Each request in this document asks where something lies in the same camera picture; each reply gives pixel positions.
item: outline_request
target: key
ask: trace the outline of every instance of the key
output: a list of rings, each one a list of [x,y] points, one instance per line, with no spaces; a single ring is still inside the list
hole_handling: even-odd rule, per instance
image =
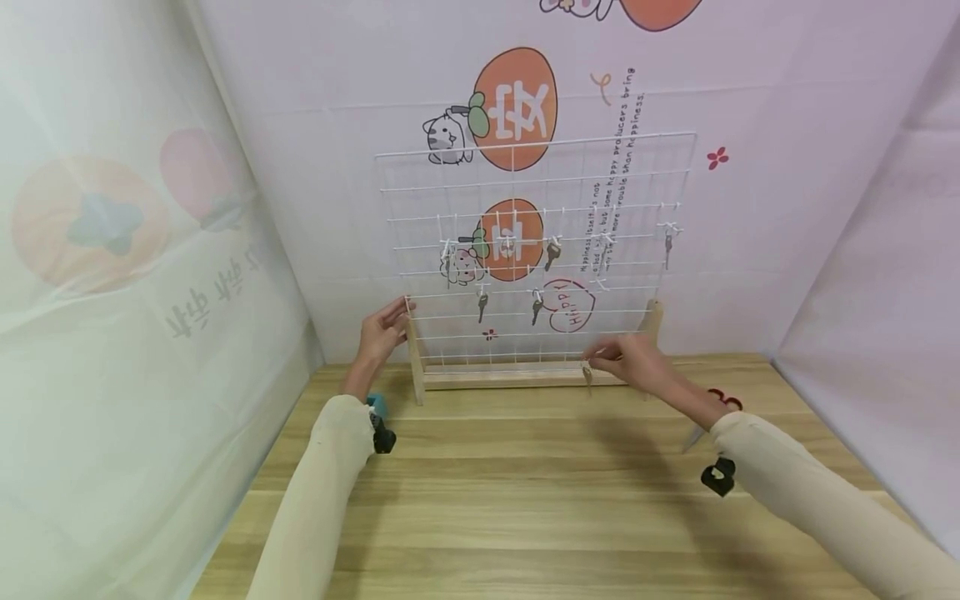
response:
[[[587,365],[587,363],[581,365],[581,369],[583,369],[584,379],[587,381],[587,396],[593,397],[593,390],[590,388],[590,386],[593,384],[593,370],[589,367],[589,365]]]
[[[666,259],[663,262],[663,269],[670,270],[670,251],[673,250],[673,233],[666,234]]]
[[[543,300],[537,298],[534,300],[534,321],[530,323],[531,325],[537,324],[537,315],[539,314],[541,308],[543,308]]]
[[[553,264],[555,258],[560,258],[560,245],[551,241],[546,245],[546,264],[543,265],[545,271],[550,270],[550,265]]]
[[[482,322],[483,322],[483,309],[487,307],[487,300],[488,300],[488,299],[489,299],[489,298],[488,298],[486,292],[484,292],[483,294],[480,295],[480,301],[478,302],[478,304],[479,304],[479,306],[480,306],[480,320],[477,321],[478,323],[482,323]]]

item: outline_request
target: black clip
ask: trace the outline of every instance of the black clip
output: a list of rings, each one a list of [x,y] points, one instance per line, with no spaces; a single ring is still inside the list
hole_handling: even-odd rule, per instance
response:
[[[704,469],[700,474],[700,481],[722,498],[733,489],[735,472],[736,463],[721,456],[716,463]]]
[[[377,454],[390,454],[396,444],[396,433],[387,429],[376,413],[370,413],[370,424],[373,425],[373,450]]]

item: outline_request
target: wrist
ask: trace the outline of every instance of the wrist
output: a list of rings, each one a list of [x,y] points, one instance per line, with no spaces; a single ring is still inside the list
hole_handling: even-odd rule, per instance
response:
[[[717,401],[716,396],[690,381],[675,382],[660,398],[706,431],[729,412],[723,402]]]
[[[375,359],[357,354],[347,370],[347,376],[344,377],[340,393],[353,396],[361,403],[366,402],[379,367],[380,365]]]

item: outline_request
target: cartoon cat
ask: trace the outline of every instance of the cartoon cat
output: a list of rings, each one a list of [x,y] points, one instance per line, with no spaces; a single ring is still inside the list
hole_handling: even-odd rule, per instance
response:
[[[598,21],[607,18],[612,6],[613,0],[540,0],[541,11],[563,9],[581,18],[595,14]]]
[[[460,164],[473,160],[473,150],[467,150],[464,128],[453,118],[451,108],[436,119],[423,123],[423,132],[426,133],[427,147],[434,151],[430,153],[430,162]]]

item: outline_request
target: finger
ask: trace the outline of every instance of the finger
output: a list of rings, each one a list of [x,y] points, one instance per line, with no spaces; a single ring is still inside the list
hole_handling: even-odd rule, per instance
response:
[[[393,315],[400,308],[406,308],[407,299],[405,296],[401,296],[396,300],[393,300],[380,310],[373,313],[373,315],[380,321],[386,319],[387,317]]]
[[[384,317],[380,317],[379,321],[380,321],[380,324],[383,326],[383,328],[386,329],[387,327],[390,327],[394,324],[397,317],[405,314],[407,314],[407,306],[406,306],[406,303],[403,303],[400,306],[396,307],[394,309],[394,312]]]
[[[589,360],[590,358],[593,358],[594,356],[601,355],[601,354],[605,357],[613,358],[613,356],[608,356],[609,354],[611,354],[611,352],[614,353],[613,356],[617,356],[620,354],[620,344],[617,338],[615,337],[600,338],[599,340],[591,344],[589,348],[584,350],[583,358],[584,360]]]
[[[606,358],[591,358],[589,364],[591,369],[606,371],[618,379],[623,379],[623,362],[621,361],[608,360]]]
[[[394,320],[390,325],[390,329],[392,329],[397,336],[401,334],[405,335],[408,323],[410,323],[410,315],[404,313]]]

